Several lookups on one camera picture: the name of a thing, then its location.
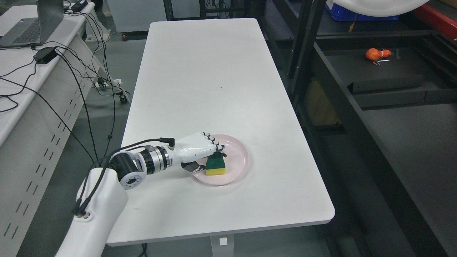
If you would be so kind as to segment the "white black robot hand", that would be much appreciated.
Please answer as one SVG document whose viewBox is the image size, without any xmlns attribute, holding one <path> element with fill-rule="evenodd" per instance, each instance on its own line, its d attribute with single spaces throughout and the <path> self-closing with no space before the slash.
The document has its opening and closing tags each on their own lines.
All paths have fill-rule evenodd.
<svg viewBox="0 0 457 257">
<path fill-rule="evenodd" d="M 193 163 L 199 159 L 222 152 L 221 145 L 210 133 L 197 132 L 175 140 L 174 148 L 167 148 L 167 161 L 171 167 L 175 164 Z"/>
</svg>

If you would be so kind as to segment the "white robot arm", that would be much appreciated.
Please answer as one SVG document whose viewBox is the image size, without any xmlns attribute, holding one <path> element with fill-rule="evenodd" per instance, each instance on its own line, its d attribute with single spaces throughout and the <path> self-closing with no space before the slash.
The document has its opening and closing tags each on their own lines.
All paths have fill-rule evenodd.
<svg viewBox="0 0 457 257">
<path fill-rule="evenodd" d="M 137 187 L 147 175 L 171 166 L 173 138 L 155 138 L 167 147 L 140 141 L 112 151 L 101 166 L 87 172 L 77 193 L 70 228 L 57 257 L 99 257 L 110 232 L 127 205 L 127 190 Z"/>
</svg>

